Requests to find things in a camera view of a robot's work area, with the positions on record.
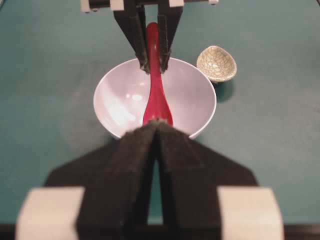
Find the white block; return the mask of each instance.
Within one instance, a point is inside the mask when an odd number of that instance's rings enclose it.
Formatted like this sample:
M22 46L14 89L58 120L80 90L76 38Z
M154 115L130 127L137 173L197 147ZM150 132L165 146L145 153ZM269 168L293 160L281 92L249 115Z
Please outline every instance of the white block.
M284 225L272 189L219 186L222 240L283 240Z
M110 0L110 8L112 11L124 11L125 10L124 0Z
M89 13L91 11L89 0L80 0L81 11L84 13Z
M209 0L209 4L215 5L219 2L219 0Z
M169 0L170 8L183 7L185 5L184 0Z
M20 210L15 240L77 240L84 187L33 188Z

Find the white bowl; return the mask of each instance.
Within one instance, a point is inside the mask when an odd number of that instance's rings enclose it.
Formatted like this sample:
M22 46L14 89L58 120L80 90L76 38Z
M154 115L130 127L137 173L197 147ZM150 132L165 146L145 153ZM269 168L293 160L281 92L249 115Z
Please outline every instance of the white bowl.
M196 67L175 58L170 58L162 82L173 126L195 138L215 113L214 87ZM137 59L126 61L111 69L97 85L95 114L115 138L120 138L142 126L149 93L150 76L140 70Z
M226 50L209 46L200 53L196 67L214 83L225 82L237 74L237 64Z

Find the red spoon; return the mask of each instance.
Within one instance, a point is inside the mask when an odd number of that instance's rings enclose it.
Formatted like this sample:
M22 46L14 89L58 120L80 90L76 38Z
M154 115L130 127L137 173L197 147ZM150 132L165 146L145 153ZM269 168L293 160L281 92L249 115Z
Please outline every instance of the red spoon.
M159 31L158 24L151 22L146 27L146 39L150 65L150 95L143 115L143 125L153 119L166 120L173 125L172 115L166 100L159 62Z

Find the bowl rim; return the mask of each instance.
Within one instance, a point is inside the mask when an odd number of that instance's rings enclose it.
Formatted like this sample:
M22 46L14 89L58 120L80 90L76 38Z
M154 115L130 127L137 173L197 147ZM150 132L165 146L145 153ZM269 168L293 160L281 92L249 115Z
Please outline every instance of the bowl rim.
M181 63L184 63L184 64L187 64L189 66L191 66L192 68L196 69L200 74L202 74L204 76L204 78L208 81L209 83L209 86L211 87L212 89L212 92L213 92L213 98L214 98L214 104L213 104L213 108L212 108L212 112L211 112L211 115L210 117L208 118L208 120L205 122L205 124L200 128L198 129L196 132L192 133L189 135L189 138L190 139L195 139L207 126L208 124L211 122L215 112L216 112L216 108L217 108L217 95L216 95L216 91L215 91L215 88L214 86L212 85L212 82L209 80L209 78L200 70L198 69L197 67L195 67L194 65L186 62L186 61L183 61L183 60L180 60L180 59L177 59L177 58L174 58L174 57L170 57L171 60L174 60L174 61L178 61L178 62L181 62ZM112 69L110 69L105 75L103 75L103 77L100 79L99 83L97 84L97 86L95 87L95 90L94 90L94 94L93 94L93 109L94 109L94 113L98 119L98 121L100 122L100 124L115 138L115 139L120 139L122 136L119 136L117 134L115 134L112 130L108 129L107 125L104 124L101 119L103 119L103 117L101 116L101 114L98 113L97 111L97 102L96 102L96 95L97 95L97 90L99 88L99 86L102 84L102 82L104 81L105 77L107 75L109 75L112 71L114 71L115 69L121 67L122 65L125 65L127 63L130 63L130 62L133 62L133 61L138 61L137 58L133 58L133 59L130 59L130 60L127 60L127 61L124 61L116 66L114 66Z
M235 75L237 74L237 71L238 71L238 66L237 66L237 63L234 59L234 57L227 51L225 50L224 48L220 47L220 46L217 46L217 45L211 45L211 46L208 46L206 49L204 49L198 56L198 58L196 59L196 67L202 72L202 68L200 67L200 56L205 53L206 51L208 51L209 49L211 48L216 48L216 49L219 49L219 50L222 50L223 52L225 52L232 60L232 62L234 63L234 74L231 74L230 76L228 76L227 78L225 79L221 79L220 77L212 77L212 76L209 76L209 75L205 75L210 79L210 81L214 82L214 83L223 83L223 82L226 82L226 81L229 81L231 80L232 78L235 77Z

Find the crackle glaze dish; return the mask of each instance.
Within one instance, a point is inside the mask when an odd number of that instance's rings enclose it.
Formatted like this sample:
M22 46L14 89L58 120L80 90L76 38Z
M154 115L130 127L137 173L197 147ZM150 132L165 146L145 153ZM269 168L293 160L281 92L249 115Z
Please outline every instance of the crackle glaze dish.
M214 83L228 81L237 73L236 61L219 46L209 46L200 53L196 67Z
M173 127L194 139L215 113L213 85L195 66L175 58L170 58L162 82ZM140 70L138 59L126 61L111 69L97 85L95 114L105 129L120 138L142 126L149 93L150 75Z

